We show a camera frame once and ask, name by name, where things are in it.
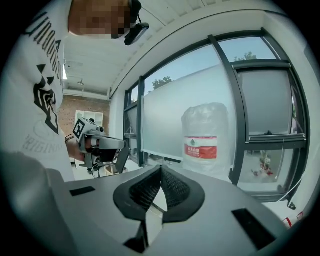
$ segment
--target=man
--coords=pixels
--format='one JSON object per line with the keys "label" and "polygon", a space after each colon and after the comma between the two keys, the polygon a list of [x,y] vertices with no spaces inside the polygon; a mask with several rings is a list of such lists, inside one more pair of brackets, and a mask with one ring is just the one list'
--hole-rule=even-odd
{"label": "man", "polygon": [[65,144],[57,116],[63,101],[65,38],[68,33],[118,38],[138,18],[141,5],[132,2],[136,13],[130,14],[129,0],[53,0],[34,17],[0,81],[1,151],[21,152],[60,171],[65,182],[74,180],[69,157],[83,161],[84,155],[75,139]]}

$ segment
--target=dark metal frame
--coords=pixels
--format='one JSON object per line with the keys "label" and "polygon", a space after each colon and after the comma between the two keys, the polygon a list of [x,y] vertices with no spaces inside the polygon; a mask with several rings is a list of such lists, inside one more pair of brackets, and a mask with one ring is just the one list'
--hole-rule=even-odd
{"label": "dark metal frame", "polygon": [[[129,122],[128,122],[128,116],[127,116],[127,112],[137,108],[138,107],[138,101],[134,102],[131,104],[131,95],[132,95],[132,90],[135,89],[137,86],[139,86],[139,83],[136,82],[133,86],[131,86],[128,90],[125,91],[125,95],[124,95],[124,113],[123,113],[123,139],[126,141],[128,147],[131,150],[131,143],[130,143],[130,139],[134,139],[137,140],[137,146],[138,146],[138,135],[137,134],[133,134],[133,133],[126,133],[126,131],[128,131],[129,129]],[[135,157],[132,157],[130,154],[130,159],[134,162],[136,162],[138,164],[138,159],[136,159]]]}
{"label": "dark metal frame", "polygon": [[[261,37],[262,40],[266,43],[269,49],[272,51],[276,59],[255,59],[255,60],[244,60],[244,61],[234,61],[229,62],[226,59],[225,54],[221,55],[220,47],[218,46],[219,43],[215,41],[225,41],[230,39],[236,38],[244,38],[244,37]],[[235,99],[235,107],[238,113],[241,112],[243,114],[242,108],[244,108],[244,116],[245,116],[245,123],[238,122],[238,129],[239,126],[245,125],[245,134],[246,134],[246,143],[239,144],[237,143],[236,154],[240,155],[242,158],[244,157],[245,151],[247,150],[282,150],[282,149],[294,149],[294,156],[292,158],[291,163],[291,172],[287,178],[287,182],[284,186],[284,194],[280,197],[280,199],[285,195],[285,192],[289,191],[293,186],[299,182],[307,163],[307,156],[309,150],[309,138],[310,138],[310,126],[309,126],[309,112],[308,106],[306,104],[306,97],[303,92],[303,88],[301,85],[301,81],[295,68],[293,67],[290,59],[285,54],[281,46],[272,38],[272,36],[264,29],[261,28],[261,31],[241,31],[236,33],[228,33],[224,35],[219,35],[213,37],[212,35],[209,36],[210,40],[214,42],[213,46],[216,48],[218,54],[220,55],[221,61],[226,68],[226,72],[229,76],[232,89],[240,86],[240,81],[238,79],[238,71],[253,71],[253,70],[286,70],[288,71],[291,89],[294,90],[297,101],[297,111],[300,112],[300,116],[298,116],[299,123],[302,125],[303,134],[288,134],[288,135],[272,135],[272,136],[249,136],[249,122],[248,122],[248,112],[246,107],[245,97],[242,91],[242,87],[236,89],[236,91],[240,91],[242,95],[242,104],[237,104],[239,101]],[[233,69],[233,74],[230,72],[230,66]],[[237,185],[239,182],[239,178],[242,171],[242,163],[241,166],[237,166],[235,162],[234,170],[230,173],[230,180],[233,184]],[[293,191],[289,193],[287,196],[291,198],[293,196]],[[279,195],[258,195],[252,193],[254,197],[257,199],[266,199],[269,201],[273,201],[274,199],[279,197]]]}
{"label": "dark metal frame", "polygon": [[[225,40],[232,40],[238,38],[247,37],[260,37],[269,49],[272,51],[276,59],[254,59],[244,61],[229,62],[226,54],[222,50],[219,42]],[[146,74],[140,76],[137,81],[128,91],[126,91],[125,102],[129,103],[131,100],[131,91],[138,86],[138,101],[124,106],[125,112],[137,107],[137,134],[124,134],[125,138],[131,138],[137,140],[138,159],[137,164],[141,167],[145,164],[144,152],[142,152],[142,101],[145,91],[145,80],[153,73],[164,67],[165,65],[173,62],[174,60],[186,55],[192,51],[202,48],[207,45],[212,45],[219,56],[221,63],[223,64],[228,79],[231,84],[235,112],[236,112],[236,125],[237,125],[237,144],[235,149],[235,159],[233,169],[230,170],[229,178],[234,185],[238,185],[245,151],[252,150],[286,150],[294,149],[294,154],[291,162],[290,173],[283,188],[279,191],[268,192],[261,194],[259,192],[250,193],[256,199],[262,202],[275,202],[286,195],[293,186],[299,182],[307,163],[307,157],[309,153],[309,139],[310,139],[310,125],[309,125],[309,111],[307,106],[306,97],[301,85],[299,76],[293,67],[290,59],[285,54],[281,46],[273,39],[273,37],[264,29],[251,30],[251,31],[239,31],[221,34],[217,36],[209,35],[207,39],[194,43],[175,54],[171,55],[167,59],[163,60],[155,67],[150,69]],[[297,119],[301,125],[301,134],[285,134],[285,135],[261,135],[250,136],[249,135],[249,119],[246,107],[246,100],[242,91],[241,81],[238,78],[238,71],[254,71],[254,70],[286,70],[288,71],[291,89],[294,91],[294,95],[297,98]],[[295,192],[294,189],[287,195],[287,198],[291,198]]]}

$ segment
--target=black mesh pad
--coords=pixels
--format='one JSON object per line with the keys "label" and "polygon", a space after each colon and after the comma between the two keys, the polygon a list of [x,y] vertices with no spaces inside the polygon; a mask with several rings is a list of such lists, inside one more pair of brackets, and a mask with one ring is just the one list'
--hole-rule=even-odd
{"label": "black mesh pad", "polygon": [[160,190],[160,181],[161,172],[153,172],[130,188],[130,198],[147,212]]}
{"label": "black mesh pad", "polygon": [[157,165],[121,184],[114,191],[113,200],[126,218],[145,221],[146,213],[160,187],[163,189],[168,208],[163,214],[163,223],[188,220],[205,201],[205,192],[197,182],[165,165]]}
{"label": "black mesh pad", "polygon": [[164,169],[162,170],[161,187],[165,194],[168,211],[183,203],[190,194],[190,188],[186,183]]}

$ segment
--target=red object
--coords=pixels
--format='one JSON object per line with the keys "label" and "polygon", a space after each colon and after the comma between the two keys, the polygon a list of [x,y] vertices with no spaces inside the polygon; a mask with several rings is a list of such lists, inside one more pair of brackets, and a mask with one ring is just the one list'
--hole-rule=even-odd
{"label": "red object", "polygon": [[190,157],[201,159],[216,159],[217,158],[217,146],[189,146],[184,144],[184,153]]}
{"label": "red object", "polygon": [[298,221],[300,221],[303,217],[304,217],[304,212],[302,211],[297,215],[296,218],[298,219]]}
{"label": "red object", "polygon": [[289,218],[285,218],[283,221],[287,221],[287,222],[288,222],[288,224],[289,224],[289,227],[291,228],[292,224],[291,224],[291,221],[290,221],[290,219],[289,219]]}

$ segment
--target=red label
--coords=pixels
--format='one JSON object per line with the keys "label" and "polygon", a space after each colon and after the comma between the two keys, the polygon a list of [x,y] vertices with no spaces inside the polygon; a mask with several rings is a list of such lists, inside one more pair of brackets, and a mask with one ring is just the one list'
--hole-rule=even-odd
{"label": "red label", "polygon": [[184,144],[184,153],[190,157],[201,159],[216,159],[217,146],[189,146]]}

